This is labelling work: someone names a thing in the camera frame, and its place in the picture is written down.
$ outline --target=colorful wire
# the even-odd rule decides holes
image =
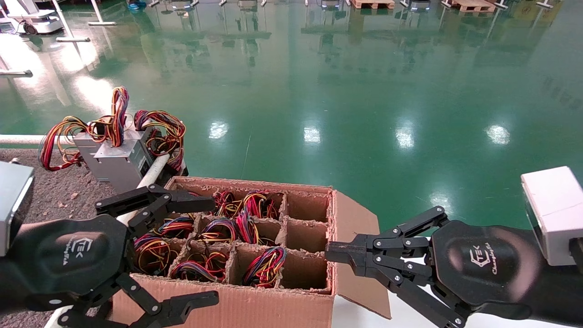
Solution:
[[[287,252],[283,247],[268,248],[251,262],[243,275],[241,285],[273,288],[286,256]]]
[[[134,116],[134,124],[137,131],[144,131],[148,127],[156,127],[158,131],[164,128],[166,134],[151,137],[146,141],[146,146],[154,156],[170,154],[168,165],[180,171],[184,158],[184,123],[166,111],[139,110]]]
[[[233,242],[237,239],[237,230],[232,220],[220,218],[212,220],[200,234],[194,236],[194,240],[205,243]]]
[[[194,220],[191,217],[165,219],[164,224],[154,230],[154,233],[165,238],[186,238],[194,231],[193,224]]]
[[[64,147],[61,145],[61,136],[69,142],[73,142],[73,137],[80,132],[87,131],[87,124],[75,116],[67,116],[61,122],[53,126],[43,137],[38,146],[38,162],[47,171],[58,171],[66,169],[73,164],[80,165],[83,162],[81,153],[74,146]],[[54,145],[57,145],[63,164],[51,166],[51,157]]]
[[[208,256],[200,254],[202,261],[190,260],[180,263],[170,273],[171,278],[185,280],[198,280],[210,282],[223,282],[225,278],[225,266],[228,257],[221,252],[213,252]]]
[[[145,274],[166,275],[171,264],[171,255],[178,253],[170,249],[170,245],[154,233],[146,233],[134,241],[136,252],[136,268]]]

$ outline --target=cardboard divider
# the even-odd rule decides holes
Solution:
[[[328,222],[329,194],[288,191],[286,195],[287,213],[290,217],[305,221]]]
[[[176,260],[170,266],[170,268],[168,270],[167,277],[172,278],[171,277],[172,270],[174,270],[174,268],[176,268],[180,263],[186,262],[188,260],[194,260],[194,261],[203,260],[203,254],[208,256],[208,254],[213,253],[213,252],[223,253],[224,255],[227,256],[227,263],[228,263],[228,258],[231,255],[231,248],[232,248],[232,245],[227,244],[227,243],[218,243],[218,244],[214,244],[214,245],[207,245],[203,242],[196,242],[196,241],[190,241],[189,245],[186,245],[186,243],[184,243],[184,246],[182,247],[180,254],[178,255]]]
[[[330,295],[332,290],[328,280],[328,262],[324,255],[287,250],[280,288]]]
[[[287,220],[287,248],[306,250],[310,253],[323,252],[328,240],[328,224],[317,221]]]

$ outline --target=white stand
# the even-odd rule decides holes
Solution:
[[[4,69],[0,69],[0,76],[7,78],[29,78],[33,76],[33,73],[29,69],[26,71],[13,71],[10,69],[5,71]]]
[[[544,7],[544,8],[553,9],[553,5],[549,5],[548,2],[549,2],[549,0],[545,0],[544,2],[537,2],[536,5]]]
[[[55,6],[55,9],[57,10],[57,14],[59,15],[59,18],[61,19],[61,22],[63,23],[63,27],[65,28],[65,31],[67,32],[67,35],[68,35],[68,37],[58,37],[57,42],[89,42],[89,41],[91,41],[91,40],[89,40],[88,37],[86,37],[85,39],[75,38],[75,36],[73,35],[73,32],[71,32],[71,29],[69,28],[69,25],[65,21],[65,17],[63,16],[63,11],[61,10],[61,6],[59,6],[59,2],[57,0],[52,0],[52,4]]]
[[[117,23],[115,22],[104,22],[103,18],[101,17],[101,13],[99,12],[99,7],[97,6],[97,2],[95,0],[91,0],[91,3],[93,4],[93,9],[95,9],[95,14],[97,15],[97,20],[98,22],[89,22],[87,24],[89,24],[89,26],[111,26],[111,25],[116,25]]]
[[[495,2],[494,5],[498,8],[508,9],[508,6],[504,4],[504,0],[500,0],[500,2]]]

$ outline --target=metal component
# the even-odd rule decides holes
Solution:
[[[6,255],[32,202],[33,168],[0,162],[0,257]]]
[[[101,13],[99,12],[99,7],[97,6],[97,2],[95,0],[91,0],[91,3],[93,4],[93,9],[95,9],[95,15],[97,15],[97,20],[98,22],[89,22],[87,24],[89,24],[89,26],[111,26],[111,25],[116,25],[117,23],[115,22],[104,22],[103,18],[101,17]]]
[[[98,166],[99,181],[111,183],[117,193],[124,193],[136,188],[146,172],[154,162],[152,155],[147,151],[145,144],[153,130],[128,130],[124,132],[124,143],[119,147],[112,147],[111,141],[100,144],[93,161],[85,159],[93,173],[93,167]]]
[[[29,78],[33,76],[33,73],[27,69],[26,71],[13,71],[0,69],[0,76],[5,76],[8,78]]]

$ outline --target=wire bundle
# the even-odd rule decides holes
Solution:
[[[232,218],[241,203],[241,201],[235,200],[235,195],[230,191],[217,192],[213,195],[213,198],[215,199],[215,211],[213,214],[218,217]]]
[[[166,275],[170,265],[170,255],[178,253],[170,249],[170,245],[162,237],[154,233],[146,233],[134,241],[136,251],[136,268],[145,274]]]
[[[286,255],[286,250],[283,247],[268,248],[261,256],[251,262],[243,275],[241,285],[273,288],[279,269],[286,260]]]
[[[194,219],[191,217],[179,217],[176,219],[164,219],[164,224],[154,233],[166,238],[186,238],[194,230]]]
[[[83,162],[81,153],[74,146],[63,147],[60,136],[65,136],[70,142],[79,132],[87,131],[87,124],[75,116],[67,116],[61,122],[52,127],[43,137],[38,146],[38,162],[47,171],[66,169],[73,164],[80,165]],[[51,166],[51,157],[54,144],[57,144],[63,164]]]
[[[259,235],[257,225],[246,211],[240,212],[239,215],[234,218],[234,221],[237,233],[245,243],[275,246],[273,240]]]
[[[268,190],[248,193],[239,204],[236,214],[240,211],[246,211],[253,217],[276,219],[278,210],[275,208],[272,197],[280,193],[273,193],[269,196],[267,194],[269,194]]]
[[[113,89],[111,96],[111,115],[100,117],[89,122],[88,133],[95,142],[111,140],[112,147],[119,147],[124,143],[125,112],[128,109],[129,93],[125,87]]]
[[[205,243],[233,242],[237,239],[237,230],[232,220],[220,218],[210,221],[194,239]]]
[[[180,171],[184,157],[184,134],[186,126],[175,116],[162,110],[139,110],[134,116],[134,124],[137,131],[144,131],[148,127],[156,127],[154,137],[146,141],[146,146],[154,156],[170,154],[168,165],[176,171]],[[162,135],[159,128],[164,128],[166,135]]]

